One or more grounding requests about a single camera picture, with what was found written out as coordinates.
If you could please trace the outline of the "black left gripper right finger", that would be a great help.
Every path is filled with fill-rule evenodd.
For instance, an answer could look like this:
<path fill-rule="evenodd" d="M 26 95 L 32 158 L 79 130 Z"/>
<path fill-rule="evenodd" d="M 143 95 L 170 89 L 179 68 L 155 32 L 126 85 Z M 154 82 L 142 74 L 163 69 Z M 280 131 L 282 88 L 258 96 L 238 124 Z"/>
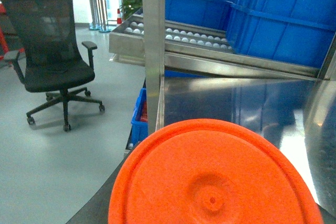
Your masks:
<path fill-rule="evenodd" d="M 331 215 L 330 213 L 328 213 L 320 205 L 317 205 L 317 206 L 318 206 L 318 208 L 320 210 L 320 213 L 321 213 L 321 216 L 322 216 L 324 224 L 336 224 L 336 218 L 333 215 Z"/>

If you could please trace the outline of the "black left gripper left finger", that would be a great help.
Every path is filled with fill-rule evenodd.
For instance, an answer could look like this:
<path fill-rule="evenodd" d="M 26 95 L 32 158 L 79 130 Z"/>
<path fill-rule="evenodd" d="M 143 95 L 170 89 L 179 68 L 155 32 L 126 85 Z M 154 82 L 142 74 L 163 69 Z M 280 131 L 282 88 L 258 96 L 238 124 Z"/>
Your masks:
<path fill-rule="evenodd" d="M 108 223 L 108 212 L 112 188 L 116 177 L 129 154 L 124 156 L 124 159 L 112 172 L 101 188 L 73 217 L 67 221 L 67 223 Z"/>

